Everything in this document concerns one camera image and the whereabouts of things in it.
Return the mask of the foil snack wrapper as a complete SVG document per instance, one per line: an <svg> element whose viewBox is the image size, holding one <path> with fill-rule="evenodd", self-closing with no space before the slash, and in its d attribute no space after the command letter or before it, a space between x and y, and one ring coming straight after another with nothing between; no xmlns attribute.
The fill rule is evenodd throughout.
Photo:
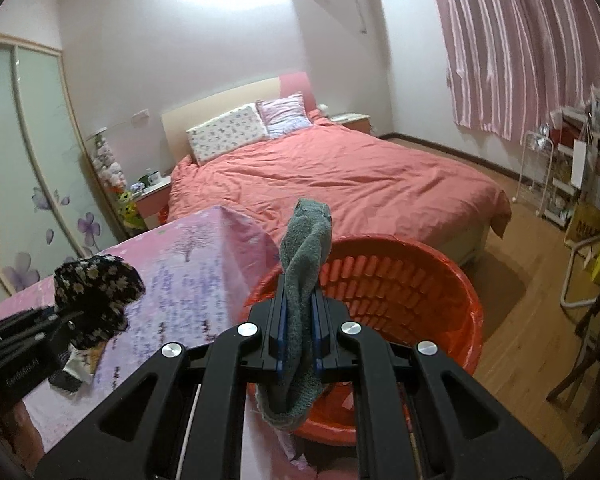
<svg viewBox="0 0 600 480"><path fill-rule="evenodd" d="M69 347L60 356L61 369L48 378L48 383L68 394L77 393L84 385L91 385L105 347L104 342L86 350Z"/></svg>

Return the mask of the black floral scrunchie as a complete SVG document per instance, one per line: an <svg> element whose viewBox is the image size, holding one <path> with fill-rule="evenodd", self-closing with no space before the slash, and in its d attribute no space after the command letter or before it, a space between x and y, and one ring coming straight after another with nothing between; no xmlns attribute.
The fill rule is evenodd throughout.
<svg viewBox="0 0 600 480"><path fill-rule="evenodd" d="M54 272L55 310L71 315L70 344L97 347L128 328L125 308L146 288L134 266L113 255L94 255L64 263Z"/></svg>

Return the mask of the grey green sock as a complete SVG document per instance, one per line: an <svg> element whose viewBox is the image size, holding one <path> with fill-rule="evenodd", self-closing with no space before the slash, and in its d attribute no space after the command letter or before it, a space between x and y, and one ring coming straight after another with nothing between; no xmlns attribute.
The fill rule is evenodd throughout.
<svg viewBox="0 0 600 480"><path fill-rule="evenodd" d="M280 431L296 431L323 392L313 364L310 297L331 247L329 206L300 198L279 247L288 307L283 375L274 386L257 386L263 419Z"/></svg>

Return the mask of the orange plastic laundry basket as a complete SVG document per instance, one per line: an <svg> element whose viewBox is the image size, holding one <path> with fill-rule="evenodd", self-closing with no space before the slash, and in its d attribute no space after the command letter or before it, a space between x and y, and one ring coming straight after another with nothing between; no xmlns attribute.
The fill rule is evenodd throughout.
<svg viewBox="0 0 600 480"><path fill-rule="evenodd" d="M390 342L437 344L472 374L482 349L483 308L460 267L416 240L355 235L332 242L320 274L324 295Z"/></svg>

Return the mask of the pink floral tablecloth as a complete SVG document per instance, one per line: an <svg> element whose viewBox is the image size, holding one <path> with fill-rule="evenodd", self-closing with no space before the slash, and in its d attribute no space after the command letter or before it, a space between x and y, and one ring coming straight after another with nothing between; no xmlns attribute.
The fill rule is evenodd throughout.
<svg viewBox="0 0 600 480"><path fill-rule="evenodd" d="M107 250L137 270L145 295L110 340L92 378L68 393L43 382L23 400L21 458L32 471L96 406L164 344L202 346L237 324L250 292L276 265L276 240L237 211L213 206Z"/></svg>

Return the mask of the glass sliding wardrobe door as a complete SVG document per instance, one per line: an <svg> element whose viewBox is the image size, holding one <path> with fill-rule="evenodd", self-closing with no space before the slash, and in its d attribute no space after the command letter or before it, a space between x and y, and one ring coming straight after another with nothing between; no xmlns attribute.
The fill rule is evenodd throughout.
<svg viewBox="0 0 600 480"><path fill-rule="evenodd" d="M76 126L59 53L0 42L0 304L122 237Z"/></svg>

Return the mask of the pink bedside table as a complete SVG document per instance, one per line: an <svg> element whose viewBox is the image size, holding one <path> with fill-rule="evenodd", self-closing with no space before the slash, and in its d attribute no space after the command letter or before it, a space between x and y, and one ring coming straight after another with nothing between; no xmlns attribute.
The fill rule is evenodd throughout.
<svg viewBox="0 0 600 480"><path fill-rule="evenodd" d="M135 199L138 213L148 230L158 228L158 212L164 205L169 205L171 177L162 177L155 185L145 188Z"/></svg>

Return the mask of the salmon pink duvet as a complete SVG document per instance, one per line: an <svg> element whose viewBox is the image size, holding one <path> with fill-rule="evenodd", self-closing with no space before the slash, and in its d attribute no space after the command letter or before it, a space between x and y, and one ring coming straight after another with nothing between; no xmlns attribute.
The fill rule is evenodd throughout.
<svg viewBox="0 0 600 480"><path fill-rule="evenodd" d="M204 164L185 156L171 174L170 220L224 206L279 242L298 200L309 198L329 206L335 236L389 234L442 248L473 229L504 235L509 199L482 172L312 119L308 128Z"/></svg>

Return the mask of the brown paper bag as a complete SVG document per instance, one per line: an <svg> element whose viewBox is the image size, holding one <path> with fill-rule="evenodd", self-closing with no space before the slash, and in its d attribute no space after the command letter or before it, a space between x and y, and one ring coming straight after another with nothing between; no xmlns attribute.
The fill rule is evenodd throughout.
<svg viewBox="0 0 600 480"><path fill-rule="evenodd" d="M600 209L588 203L577 204L568 223L564 243L573 246L598 234L600 234Z"/></svg>

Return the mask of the beige pink headboard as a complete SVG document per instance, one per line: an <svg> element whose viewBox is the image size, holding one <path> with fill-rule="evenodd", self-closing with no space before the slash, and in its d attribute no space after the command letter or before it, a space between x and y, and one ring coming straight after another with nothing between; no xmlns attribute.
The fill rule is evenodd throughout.
<svg viewBox="0 0 600 480"><path fill-rule="evenodd" d="M186 134L188 129L208 122L213 117L238 106L261 100L284 98L297 92L303 94L304 105L309 112L317 108L309 76L305 72L298 72L244 84L162 114L163 130L174 162L179 162L186 155L192 154Z"/></svg>

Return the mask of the white floral pillow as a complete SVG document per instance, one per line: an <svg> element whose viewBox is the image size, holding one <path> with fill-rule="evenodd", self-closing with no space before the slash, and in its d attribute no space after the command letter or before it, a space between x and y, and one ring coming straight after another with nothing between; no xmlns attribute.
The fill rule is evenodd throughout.
<svg viewBox="0 0 600 480"><path fill-rule="evenodd" d="M198 165L221 155L268 138L268 129L257 111L248 103L189 128L186 131Z"/></svg>

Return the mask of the far bedside table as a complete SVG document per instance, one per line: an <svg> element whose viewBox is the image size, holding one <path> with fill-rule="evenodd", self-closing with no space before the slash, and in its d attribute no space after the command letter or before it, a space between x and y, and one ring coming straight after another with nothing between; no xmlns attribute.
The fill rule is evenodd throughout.
<svg viewBox="0 0 600 480"><path fill-rule="evenodd" d="M371 134L373 131L370 116L360 113L344 113L330 116L329 120L334 124L342 125L351 130Z"/></svg>

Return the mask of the pink striped pillow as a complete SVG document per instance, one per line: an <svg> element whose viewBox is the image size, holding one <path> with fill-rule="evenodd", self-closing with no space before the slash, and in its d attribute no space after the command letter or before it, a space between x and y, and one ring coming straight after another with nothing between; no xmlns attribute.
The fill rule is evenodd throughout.
<svg viewBox="0 0 600 480"><path fill-rule="evenodd" d="M312 126L301 92L274 100L260 100L256 107L270 139Z"/></svg>

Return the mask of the white rolling shelf cart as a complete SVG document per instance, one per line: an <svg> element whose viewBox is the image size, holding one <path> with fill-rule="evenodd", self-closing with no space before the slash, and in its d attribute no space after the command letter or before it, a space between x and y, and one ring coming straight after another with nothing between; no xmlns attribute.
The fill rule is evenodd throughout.
<svg viewBox="0 0 600 480"><path fill-rule="evenodd" d="M548 137L553 143L550 196L544 217L565 229L588 185L591 151L591 107L565 106L554 114Z"/></svg>

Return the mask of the pink striped curtain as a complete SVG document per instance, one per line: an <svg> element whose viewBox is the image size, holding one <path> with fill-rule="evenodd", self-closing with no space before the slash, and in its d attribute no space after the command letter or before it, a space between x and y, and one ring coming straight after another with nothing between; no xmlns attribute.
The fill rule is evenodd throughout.
<svg viewBox="0 0 600 480"><path fill-rule="evenodd" d="M454 122L518 143L600 89L595 0L436 0Z"/></svg>

